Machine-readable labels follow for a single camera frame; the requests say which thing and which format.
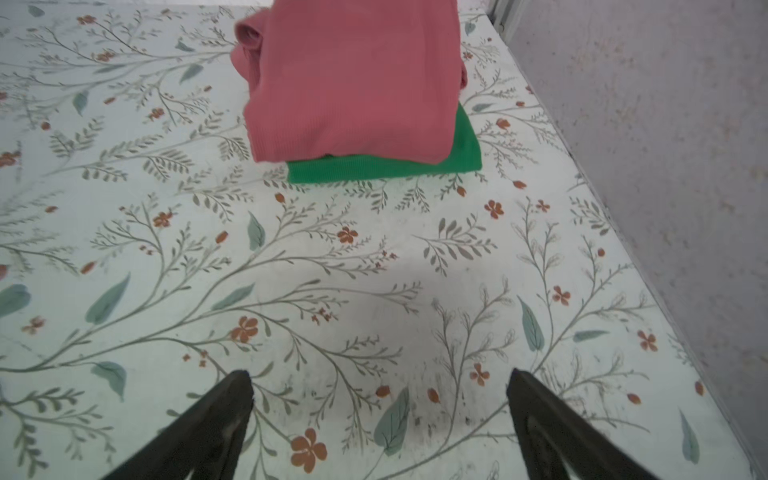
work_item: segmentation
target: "folded pink sweater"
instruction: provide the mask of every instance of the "folded pink sweater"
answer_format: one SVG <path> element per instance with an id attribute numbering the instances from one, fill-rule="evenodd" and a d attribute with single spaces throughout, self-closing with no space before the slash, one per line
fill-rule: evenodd
<path id="1" fill-rule="evenodd" d="M 276 0 L 235 35 L 256 161 L 450 154 L 466 85 L 456 0 Z"/>

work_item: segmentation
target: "stack of folded clothes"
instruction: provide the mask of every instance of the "stack of folded clothes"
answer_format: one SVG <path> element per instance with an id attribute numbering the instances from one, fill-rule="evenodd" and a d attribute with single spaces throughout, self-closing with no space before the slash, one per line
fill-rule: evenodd
<path id="1" fill-rule="evenodd" d="M 295 183 L 478 170 L 456 0 L 276 0 L 235 25 L 256 161 Z"/>

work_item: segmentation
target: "folded green shirt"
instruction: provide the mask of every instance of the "folded green shirt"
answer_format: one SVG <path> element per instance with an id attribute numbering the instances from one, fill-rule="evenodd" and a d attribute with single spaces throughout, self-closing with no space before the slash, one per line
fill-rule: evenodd
<path id="1" fill-rule="evenodd" d="M 456 111 L 456 129 L 451 154 L 436 165 L 373 157 L 323 157 L 288 162 L 288 181 L 293 184 L 324 184 L 376 178 L 414 177 L 426 174 L 460 174 L 482 168 L 480 144 L 464 108 Z"/>

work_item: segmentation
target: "orange flower print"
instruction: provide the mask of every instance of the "orange flower print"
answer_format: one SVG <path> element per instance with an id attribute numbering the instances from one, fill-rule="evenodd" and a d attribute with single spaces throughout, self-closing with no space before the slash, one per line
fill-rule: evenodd
<path id="1" fill-rule="evenodd" d="M 565 306 L 568 306 L 568 299 L 571 298 L 571 292 L 563 292 L 560 290 L 560 286 L 554 287 L 555 294 L 552 296 L 552 299 L 555 302 L 560 302 Z"/>
<path id="2" fill-rule="evenodd" d="M 502 205 L 497 204 L 493 200 L 488 201 L 488 203 L 485 205 L 485 209 L 491 212 L 491 218 L 496 220 L 498 220 L 499 215 L 504 215 L 504 211 L 502 210 Z"/>
<path id="3" fill-rule="evenodd" d="M 382 385 L 376 389 L 376 396 L 380 399 L 383 399 L 387 395 L 389 395 L 389 385 Z"/>
<path id="4" fill-rule="evenodd" d="M 259 329 L 256 328 L 256 325 L 258 324 L 259 320 L 255 318 L 248 318 L 247 316 L 240 317 L 240 326 L 233 329 L 230 334 L 232 341 L 236 342 L 240 339 L 242 343 L 248 343 L 250 337 L 255 336 L 259 332 Z"/>
<path id="5" fill-rule="evenodd" d="M 16 152 L 9 152 L 4 151 L 2 155 L 0 155 L 0 167 L 10 167 L 12 165 L 16 165 L 16 160 L 22 155 L 20 151 Z"/>
<path id="6" fill-rule="evenodd" d="M 357 232 L 350 230 L 349 227 L 344 227 L 336 236 L 341 243 L 352 243 L 355 241 L 355 237 L 357 237 Z"/>
<path id="7" fill-rule="evenodd" d="M 325 460 L 328 458 L 328 450 L 324 443 L 315 443 L 317 434 L 315 429 L 307 429 L 303 437 L 296 437 L 291 441 L 290 448 L 296 452 L 290 462 L 293 466 L 300 467 L 304 465 L 306 473 L 312 473 L 315 468 L 315 458 Z"/>
<path id="8" fill-rule="evenodd" d="M 477 380 L 478 385 L 485 386 L 485 380 L 491 378 L 491 374 L 488 372 L 482 371 L 482 365 L 479 363 L 475 364 L 475 371 L 469 373 L 469 378 L 471 380 Z"/>
<path id="9" fill-rule="evenodd" d="M 637 336 L 642 339 L 640 342 L 640 348 L 643 350 L 650 349 L 651 352 L 656 352 L 659 350 L 659 347 L 656 346 L 656 336 L 653 333 L 651 333 L 649 336 L 645 336 L 645 332 L 643 330 L 638 330 Z"/>
<path id="10" fill-rule="evenodd" d="M 96 55 L 96 60 L 107 62 L 110 58 L 114 57 L 115 53 L 113 51 L 104 50 L 102 53 Z"/>
<path id="11" fill-rule="evenodd" d="M 94 269 L 94 266 L 96 265 L 96 262 L 88 262 L 80 269 L 80 273 L 85 275 L 86 273 L 90 272 Z"/>
<path id="12" fill-rule="evenodd" d="M 333 314 L 331 312 L 326 312 L 326 309 L 324 308 L 318 310 L 317 315 L 320 315 L 322 318 L 326 319 L 327 322 L 330 322 L 333 318 Z M 317 319 L 317 315 L 312 315 L 312 321 L 319 325 L 320 321 Z"/>
<path id="13" fill-rule="evenodd" d="M 163 115 L 165 115 L 165 110 L 163 110 L 162 108 L 153 108 L 152 109 L 152 113 L 150 113 L 147 116 L 147 118 L 149 118 L 150 120 L 154 121 L 155 118 L 160 118 Z"/>
<path id="14" fill-rule="evenodd" d="M 45 319 L 41 316 L 36 316 L 35 318 L 29 320 L 29 325 L 22 327 L 22 332 L 35 335 L 38 332 L 38 329 L 42 328 L 43 325 L 45 325 Z"/>
<path id="15" fill-rule="evenodd" d="M 154 222 L 155 228 L 162 228 L 162 227 L 170 227 L 170 219 L 173 218 L 174 213 L 171 211 L 168 211 L 166 214 L 165 212 L 160 212 L 152 221 Z"/>
<path id="16" fill-rule="evenodd" d="M 440 403 L 440 395 L 438 395 L 437 390 L 435 389 L 427 390 L 427 397 L 429 397 L 429 401 L 432 403 Z"/>

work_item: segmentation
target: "sweater sleeve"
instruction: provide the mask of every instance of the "sweater sleeve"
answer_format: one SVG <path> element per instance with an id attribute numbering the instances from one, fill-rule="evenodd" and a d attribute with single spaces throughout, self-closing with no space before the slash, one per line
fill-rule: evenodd
<path id="1" fill-rule="evenodd" d="M 270 10 L 265 8 L 235 24 L 235 38 L 238 44 L 230 53 L 230 59 L 237 73 L 248 80 L 251 91 L 261 79 L 261 45 L 269 12 Z"/>

